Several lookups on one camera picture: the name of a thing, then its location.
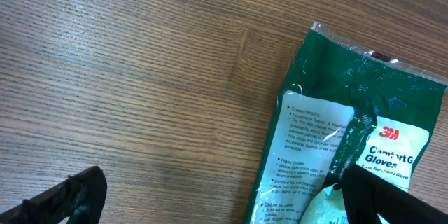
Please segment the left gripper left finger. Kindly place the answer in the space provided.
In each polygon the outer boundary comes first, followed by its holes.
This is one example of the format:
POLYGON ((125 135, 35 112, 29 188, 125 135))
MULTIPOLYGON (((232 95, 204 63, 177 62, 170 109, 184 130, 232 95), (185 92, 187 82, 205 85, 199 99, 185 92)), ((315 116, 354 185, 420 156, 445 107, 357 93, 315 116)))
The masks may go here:
POLYGON ((107 194, 98 166, 68 176, 60 184, 1 214, 2 224, 98 224, 107 194))

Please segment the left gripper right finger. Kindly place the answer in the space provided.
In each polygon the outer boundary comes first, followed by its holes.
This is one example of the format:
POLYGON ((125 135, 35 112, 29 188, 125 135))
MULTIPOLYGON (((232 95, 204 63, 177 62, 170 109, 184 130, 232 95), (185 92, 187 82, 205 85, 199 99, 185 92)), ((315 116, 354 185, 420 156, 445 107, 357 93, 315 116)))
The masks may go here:
POLYGON ((341 178, 349 224, 447 224, 447 214, 356 164, 341 178))

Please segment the pale green wipes packet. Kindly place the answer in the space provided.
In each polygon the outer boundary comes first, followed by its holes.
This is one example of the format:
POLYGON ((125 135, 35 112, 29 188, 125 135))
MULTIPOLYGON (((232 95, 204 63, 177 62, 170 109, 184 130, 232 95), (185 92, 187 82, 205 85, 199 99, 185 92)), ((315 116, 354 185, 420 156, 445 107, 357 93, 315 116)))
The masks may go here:
POLYGON ((323 188, 310 202, 300 224, 348 224, 339 184, 323 188))

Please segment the green 3M gloves package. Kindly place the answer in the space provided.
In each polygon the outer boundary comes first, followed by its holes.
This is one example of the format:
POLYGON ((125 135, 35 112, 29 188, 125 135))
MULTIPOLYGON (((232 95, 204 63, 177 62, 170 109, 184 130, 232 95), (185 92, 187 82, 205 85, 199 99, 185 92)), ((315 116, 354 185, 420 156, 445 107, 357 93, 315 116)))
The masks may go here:
POLYGON ((352 164, 408 191, 446 91, 446 77, 315 22, 276 97, 245 222, 300 223, 352 164))

